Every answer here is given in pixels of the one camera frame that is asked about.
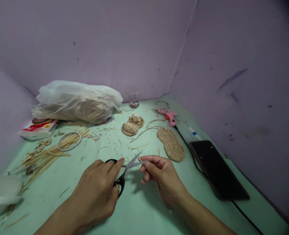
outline small glass jar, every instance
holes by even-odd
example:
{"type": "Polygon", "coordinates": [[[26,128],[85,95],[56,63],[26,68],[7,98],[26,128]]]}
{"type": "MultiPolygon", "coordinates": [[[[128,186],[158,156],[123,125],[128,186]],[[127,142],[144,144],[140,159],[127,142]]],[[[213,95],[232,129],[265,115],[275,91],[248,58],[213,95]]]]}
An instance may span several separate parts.
{"type": "Polygon", "coordinates": [[[139,91],[132,91],[129,92],[129,105],[132,108],[138,108],[139,107],[139,95],[140,92],[139,91]]]}

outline black scissors handle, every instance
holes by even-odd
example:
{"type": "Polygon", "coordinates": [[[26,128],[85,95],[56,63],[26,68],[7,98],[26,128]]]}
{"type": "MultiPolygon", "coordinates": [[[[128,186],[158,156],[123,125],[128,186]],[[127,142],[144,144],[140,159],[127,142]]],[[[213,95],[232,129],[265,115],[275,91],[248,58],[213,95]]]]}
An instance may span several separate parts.
{"type": "MultiPolygon", "coordinates": [[[[116,159],[109,159],[105,163],[110,162],[110,161],[115,162],[115,164],[117,163],[116,159]]],[[[121,176],[120,178],[118,178],[117,180],[114,181],[113,187],[116,187],[118,184],[121,186],[121,190],[120,190],[119,195],[118,195],[118,198],[119,198],[122,195],[122,192],[123,192],[124,186],[125,186],[125,178],[123,176],[121,176]]]]}

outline glue gun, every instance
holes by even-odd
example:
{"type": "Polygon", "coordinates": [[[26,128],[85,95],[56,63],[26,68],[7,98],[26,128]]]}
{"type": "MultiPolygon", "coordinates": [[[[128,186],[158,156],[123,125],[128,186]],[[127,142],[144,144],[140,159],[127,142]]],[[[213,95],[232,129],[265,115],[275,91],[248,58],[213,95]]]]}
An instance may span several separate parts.
{"type": "Polygon", "coordinates": [[[175,112],[171,112],[165,109],[154,109],[154,110],[157,111],[159,114],[165,115],[165,119],[170,120],[170,124],[169,124],[170,127],[174,127],[176,125],[175,118],[174,118],[176,116],[175,112]]]}

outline purple wall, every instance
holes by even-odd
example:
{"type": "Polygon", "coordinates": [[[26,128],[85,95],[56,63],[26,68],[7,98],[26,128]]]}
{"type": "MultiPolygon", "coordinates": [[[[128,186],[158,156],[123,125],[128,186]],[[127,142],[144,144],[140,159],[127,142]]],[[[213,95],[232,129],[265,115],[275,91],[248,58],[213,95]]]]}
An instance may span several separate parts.
{"type": "Polygon", "coordinates": [[[280,1],[200,1],[173,95],[289,217],[289,12],[280,1]]]}
{"type": "Polygon", "coordinates": [[[35,104],[27,89],[0,70],[0,173],[22,143],[19,131],[31,120],[35,104]]]}
{"type": "Polygon", "coordinates": [[[197,0],[0,0],[0,67],[34,95],[53,80],[128,101],[167,93],[197,0]]]}

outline power cord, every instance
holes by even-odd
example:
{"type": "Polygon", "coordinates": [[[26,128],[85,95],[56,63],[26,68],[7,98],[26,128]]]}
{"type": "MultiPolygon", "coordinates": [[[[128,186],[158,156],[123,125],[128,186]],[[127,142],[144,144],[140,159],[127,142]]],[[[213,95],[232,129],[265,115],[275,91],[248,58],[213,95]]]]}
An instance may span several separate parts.
{"type": "MultiPolygon", "coordinates": [[[[177,126],[174,126],[175,129],[177,130],[178,134],[181,136],[181,138],[183,139],[183,141],[185,142],[187,148],[189,149],[190,153],[191,153],[191,156],[194,160],[194,164],[195,164],[195,167],[197,168],[197,170],[207,179],[209,180],[214,186],[215,184],[213,183],[212,180],[210,180],[210,178],[205,175],[198,167],[197,163],[196,163],[196,160],[194,158],[194,155],[189,147],[189,145],[187,144],[187,142],[185,141],[184,137],[181,135],[181,133],[179,132],[177,126]]],[[[235,201],[233,199],[230,199],[230,201],[234,204],[234,206],[239,210],[239,212],[245,217],[245,219],[257,230],[257,232],[260,234],[260,235],[263,235],[263,233],[260,231],[260,229],[247,217],[247,215],[239,208],[239,206],[235,203],[235,201]]]]}

